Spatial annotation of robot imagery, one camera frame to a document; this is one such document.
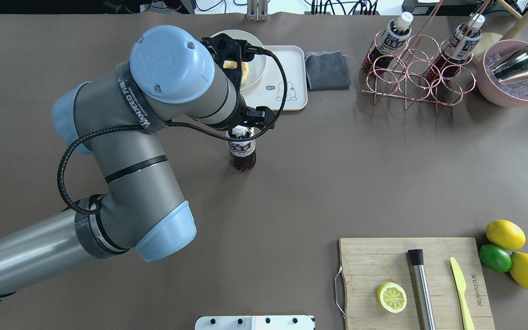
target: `lemon slice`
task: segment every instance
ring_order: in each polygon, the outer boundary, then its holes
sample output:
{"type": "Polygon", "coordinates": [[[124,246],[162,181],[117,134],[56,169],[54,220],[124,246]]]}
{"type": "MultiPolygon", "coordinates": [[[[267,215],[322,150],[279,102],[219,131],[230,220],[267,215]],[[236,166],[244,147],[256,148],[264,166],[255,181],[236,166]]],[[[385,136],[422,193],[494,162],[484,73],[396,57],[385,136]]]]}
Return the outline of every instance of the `lemon slice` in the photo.
{"type": "Polygon", "coordinates": [[[407,306],[407,294],[396,283],[386,282],[378,288],[378,301],[390,313],[400,313],[407,306]]]}

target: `board handle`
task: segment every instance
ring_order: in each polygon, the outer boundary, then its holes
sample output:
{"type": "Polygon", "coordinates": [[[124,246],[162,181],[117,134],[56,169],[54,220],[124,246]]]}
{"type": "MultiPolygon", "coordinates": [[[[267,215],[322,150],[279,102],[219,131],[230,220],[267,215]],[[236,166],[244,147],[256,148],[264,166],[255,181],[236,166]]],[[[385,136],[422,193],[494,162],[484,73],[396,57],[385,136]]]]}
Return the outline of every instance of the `board handle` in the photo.
{"type": "Polygon", "coordinates": [[[341,312],[341,317],[343,319],[347,319],[346,312],[344,312],[343,308],[339,305],[339,301],[337,301],[337,278],[339,275],[341,275],[343,272],[342,265],[339,265],[339,270],[337,271],[337,274],[335,275],[335,279],[333,280],[333,289],[335,290],[335,304],[339,308],[339,311],[341,312]]]}

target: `bottle cap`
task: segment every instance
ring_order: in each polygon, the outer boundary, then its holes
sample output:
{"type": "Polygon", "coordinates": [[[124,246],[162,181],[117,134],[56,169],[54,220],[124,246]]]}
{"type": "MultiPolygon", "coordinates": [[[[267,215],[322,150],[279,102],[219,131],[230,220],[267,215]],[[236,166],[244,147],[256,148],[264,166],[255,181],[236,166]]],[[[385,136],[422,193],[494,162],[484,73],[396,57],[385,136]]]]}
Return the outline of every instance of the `bottle cap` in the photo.
{"type": "Polygon", "coordinates": [[[405,30],[406,28],[411,26],[411,22],[413,21],[413,15],[409,12],[403,12],[401,16],[396,19],[394,22],[394,26],[397,29],[405,30]]]}
{"type": "Polygon", "coordinates": [[[472,29],[479,29],[482,27],[482,25],[484,25],[484,21],[486,21],[486,17],[484,17],[484,15],[476,14],[472,16],[467,25],[468,27],[471,26],[472,29]]]}
{"type": "Polygon", "coordinates": [[[245,126],[237,125],[231,130],[231,133],[235,136],[243,136],[248,131],[245,126]]]}

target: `bowl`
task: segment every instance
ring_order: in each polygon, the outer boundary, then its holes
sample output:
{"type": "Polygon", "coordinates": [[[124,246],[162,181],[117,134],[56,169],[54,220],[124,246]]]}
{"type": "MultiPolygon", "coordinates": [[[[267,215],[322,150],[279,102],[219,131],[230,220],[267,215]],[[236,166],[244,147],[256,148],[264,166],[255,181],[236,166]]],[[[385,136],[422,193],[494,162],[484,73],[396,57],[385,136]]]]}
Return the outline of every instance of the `bowl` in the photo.
{"type": "MultiPolygon", "coordinates": [[[[262,42],[260,42],[258,38],[256,38],[251,33],[243,31],[243,30],[219,31],[216,34],[212,35],[211,37],[214,37],[220,33],[225,33],[226,35],[230,36],[233,39],[246,40],[253,46],[264,47],[262,46],[262,42]]],[[[247,64],[250,65],[250,73],[247,75],[246,83],[240,87],[240,90],[244,90],[252,86],[258,81],[258,79],[262,77],[262,73],[264,73],[264,67],[266,67],[266,55],[255,55],[254,59],[248,62],[247,64]]]]}
{"type": "Polygon", "coordinates": [[[478,65],[478,69],[476,71],[476,86],[478,86],[478,90],[480,90],[482,95],[488,101],[503,107],[522,107],[528,105],[528,99],[512,96],[511,94],[508,94],[502,90],[497,85],[498,82],[496,77],[494,77],[490,71],[486,70],[487,66],[493,64],[488,58],[490,55],[497,52],[500,57],[503,58],[512,54],[515,52],[515,50],[527,45],[527,42],[520,40],[501,40],[490,46],[490,48],[484,52],[484,56],[482,56],[482,62],[480,62],[480,65],[478,65]]]}

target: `metal ice scoop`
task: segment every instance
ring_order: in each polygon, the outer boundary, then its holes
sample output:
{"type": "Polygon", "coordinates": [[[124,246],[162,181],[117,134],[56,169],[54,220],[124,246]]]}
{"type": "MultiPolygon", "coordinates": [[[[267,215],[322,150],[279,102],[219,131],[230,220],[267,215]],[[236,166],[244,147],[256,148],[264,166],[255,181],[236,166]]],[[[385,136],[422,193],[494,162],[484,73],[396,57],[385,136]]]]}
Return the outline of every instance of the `metal ice scoop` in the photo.
{"type": "Polygon", "coordinates": [[[490,71],[502,85],[528,80],[528,46],[494,63],[490,71]]]}

